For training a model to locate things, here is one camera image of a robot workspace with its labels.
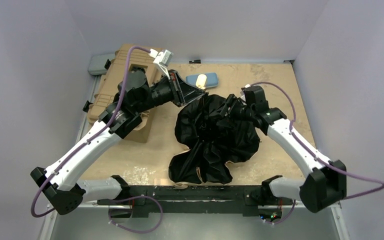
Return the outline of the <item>beige umbrella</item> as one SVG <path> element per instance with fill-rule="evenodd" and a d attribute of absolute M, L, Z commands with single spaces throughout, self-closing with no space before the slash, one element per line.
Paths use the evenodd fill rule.
<path fill-rule="evenodd" d="M 233 176 L 227 164 L 244 163 L 259 150 L 261 140 L 252 123 L 217 115 L 226 102 L 223 96 L 205 93 L 178 113 L 174 135 L 188 150 L 170 160 L 173 183 L 229 184 Z"/>

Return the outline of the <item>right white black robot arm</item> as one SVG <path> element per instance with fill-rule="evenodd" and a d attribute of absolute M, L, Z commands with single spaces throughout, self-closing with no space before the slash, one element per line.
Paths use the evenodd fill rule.
<path fill-rule="evenodd" d="M 331 160 L 318 152 L 277 107 L 270 107 L 261 86 L 242 89 L 243 97 L 230 94 L 221 107 L 222 120 L 251 123 L 276 142 L 295 162 L 304 180 L 276 175 L 261 183 L 258 197 L 268 201 L 296 200 L 317 213 L 347 196 L 347 168 L 341 160 Z"/>

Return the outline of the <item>blue umbrella sleeve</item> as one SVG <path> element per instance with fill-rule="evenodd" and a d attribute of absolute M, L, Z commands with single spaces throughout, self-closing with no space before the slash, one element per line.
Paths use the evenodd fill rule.
<path fill-rule="evenodd" d="M 219 84 L 219 78 L 215 72 L 188 75 L 185 81 L 200 89 L 215 88 Z"/>

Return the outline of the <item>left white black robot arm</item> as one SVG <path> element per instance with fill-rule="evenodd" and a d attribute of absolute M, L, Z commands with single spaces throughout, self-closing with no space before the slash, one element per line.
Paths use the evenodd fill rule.
<path fill-rule="evenodd" d="M 204 88 L 185 82 L 175 70 L 170 70 L 153 85 L 149 85 L 143 71 L 126 73 L 113 102 L 99 115 L 89 132 L 55 163 L 31 171 L 39 192 L 60 215 L 72 212 L 84 202 L 127 201 L 131 196 L 130 186 L 121 176 L 82 180 L 82 174 L 142 123 L 143 112 L 168 102 L 182 107 L 205 92 Z"/>

